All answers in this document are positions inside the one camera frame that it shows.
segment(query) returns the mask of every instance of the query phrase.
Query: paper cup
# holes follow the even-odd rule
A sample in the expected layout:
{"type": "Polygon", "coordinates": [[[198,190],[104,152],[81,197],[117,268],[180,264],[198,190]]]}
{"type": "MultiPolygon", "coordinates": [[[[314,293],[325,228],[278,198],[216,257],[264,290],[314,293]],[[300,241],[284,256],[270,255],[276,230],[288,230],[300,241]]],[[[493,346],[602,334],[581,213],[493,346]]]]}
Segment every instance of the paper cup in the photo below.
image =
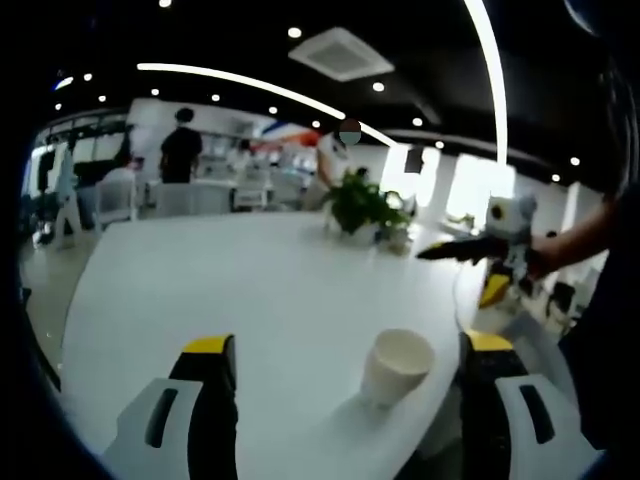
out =
{"type": "Polygon", "coordinates": [[[385,330],[367,356],[361,393],[374,405],[392,406],[420,385],[433,361],[433,349],[417,333],[385,330]]]}

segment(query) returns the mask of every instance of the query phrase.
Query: table surface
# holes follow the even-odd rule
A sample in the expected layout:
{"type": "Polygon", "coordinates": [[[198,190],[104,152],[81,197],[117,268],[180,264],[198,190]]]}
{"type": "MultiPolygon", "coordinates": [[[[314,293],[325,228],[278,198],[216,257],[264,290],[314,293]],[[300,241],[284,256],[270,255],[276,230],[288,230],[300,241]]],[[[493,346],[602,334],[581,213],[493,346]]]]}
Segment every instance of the table surface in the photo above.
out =
{"type": "MultiPolygon", "coordinates": [[[[262,213],[110,226],[63,345],[63,403],[87,446],[106,449],[118,415],[168,376],[187,343],[231,332],[240,479],[393,478],[457,368],[460,267],[345,245],[323,220],[262,213]],[[395,327],[429,340],[434,368],[390,411],[369,410],[358,397],[365,357],[395,327]]],[[[441,237],[422,229],[412,251],[441,237]]],[[[470,313],[481,282],[477,272],[465,289],[470,313]]]]}

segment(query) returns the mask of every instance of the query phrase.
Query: human hand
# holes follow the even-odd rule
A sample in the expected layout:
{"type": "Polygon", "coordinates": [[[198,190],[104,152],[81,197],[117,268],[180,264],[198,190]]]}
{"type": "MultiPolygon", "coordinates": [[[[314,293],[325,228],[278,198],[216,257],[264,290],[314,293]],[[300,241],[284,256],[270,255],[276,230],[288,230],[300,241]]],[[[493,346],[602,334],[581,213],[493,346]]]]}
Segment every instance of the human hand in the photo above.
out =
{"type": "Polygon", "coordinates": [[[533,255],[527,263],[527,274],[532,280],[539,280],[560,268],[560,246],[558,237],[533,237],[533,255]]]}

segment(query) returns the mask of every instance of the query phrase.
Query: curved light strip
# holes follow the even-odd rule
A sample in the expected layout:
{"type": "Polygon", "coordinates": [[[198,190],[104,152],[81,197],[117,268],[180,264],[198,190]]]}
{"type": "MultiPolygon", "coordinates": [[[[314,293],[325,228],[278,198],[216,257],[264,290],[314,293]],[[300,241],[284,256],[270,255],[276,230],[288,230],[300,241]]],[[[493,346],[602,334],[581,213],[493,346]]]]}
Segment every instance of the curved light strip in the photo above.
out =
{"type": "Polygon", "coordinates": [[[63,78],[62,80],[60,80],[55,87],[53,87],[54,90],[60,90],[62,87],[66,87],[67,85],[71,85],[71,82],[73,82],[73,77],[67,77],[67,78],[63,78]]]}
{"type": "MultiPolygon", "coordinates": [[[[224,72],[222,70],[213,70],[211,68],[203,68],[203,67],[193,67],[191,65],[177,65],[173,63],[139,63],[138,70],[152,70],[159,72],[177,72],[177,73],[191,73],[193,75],[203,75],[205,77],[213,77],[220,78],[222,80],[229,80],[230,82],[241,83],[243,85],[248,85],[250,87],[260,88],[261,90],[266,90],[267,92],[275,93],[276,95],[280,95],[282,97],[288,98],[290,100],[295,100],[296,102],[300,102],[308,107],[315,108],[316,110],[320,110],[327,115],[331,115],[338,120],[344,120],[346,115],[340,110],[336,110],[329,105],[326,105],[322,102],[318,102],[313,98],[309,98],[306,95],[301,95],[291,90],[287,90],[286,88],[278,87],[277,85],[273,85],[272,83],[263,82],[262,80],[256,80],[255,78],[245,77],[244,75],[238,75],[236,73],[224,72]]],[[[384,133],[379,132],[378,130],[371,128],[369,125],[366,125],[360,122],[360,126],[362,127],[362,131],[367,135],[372,136],[376,140],[388,145],[390,147],[395,147],[398,145],[397,142],[387,137],[384,133]]]]}
{"type": "Polygon", "coordinates": [[[498,163],[507,164],[507,94],[500,64],[500,53],[491,21],[482,0],[464,0],[471,20],[478,32],[480,46],[489,72],[489,83],[493,95],[493,109],[496,116],[496,150],[498,163]]]}

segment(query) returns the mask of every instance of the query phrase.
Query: black ceiling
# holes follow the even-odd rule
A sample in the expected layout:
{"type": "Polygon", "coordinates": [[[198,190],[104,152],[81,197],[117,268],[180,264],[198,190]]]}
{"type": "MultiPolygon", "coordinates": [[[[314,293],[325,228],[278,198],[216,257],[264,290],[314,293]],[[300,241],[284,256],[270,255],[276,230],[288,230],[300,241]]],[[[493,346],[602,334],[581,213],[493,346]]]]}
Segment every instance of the black ceiling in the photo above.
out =
{"type": "MultiPolygon", "coordinates": [[[[501,50],[505,76],[509,146],[545,159],[544,178],[561,173],[599,187],[607,165],[604,104],[598,86],[606,55],[570,18],[561,0],[485,1],[501,50]],[[569,158],[582,159],[571,167],[569,158]]],[[[249,87],[183,74],[137,72],[138,62],[197,65],[265,80],[308,95],[378,130],[415,129],[411,120],[435,112],[439,122],[420,130],[495,141],[488,75],[473,23],[463,0],[393,2],[379,7],[345,2],[267,2],[157,0],[83,2],[56,14],[53,29],[57,70],[75,82],[51,94],[51,118],[102,106],[127,104],[148,96],[209,103],[220,94],[223,107],[264,113],[309,125],[335,119],[295,102],[249,87]],[[297,26],[298,40],[287,36],[297,26]],[[287,53],[328,28],[351,31],[396,67],[380,78],[335,82],[298,64],[287,53]],[[82,74],[94,79],[85,83],[82,74]],[[385,83],[383,93],[371,89],[385,83]],[[98,95],[107,95],[100,104],[98,95]],[[60,112],[53,110],[61,102],[60,112]]],[[[526,170],[526,165],[519,165],[526,170]]]]}

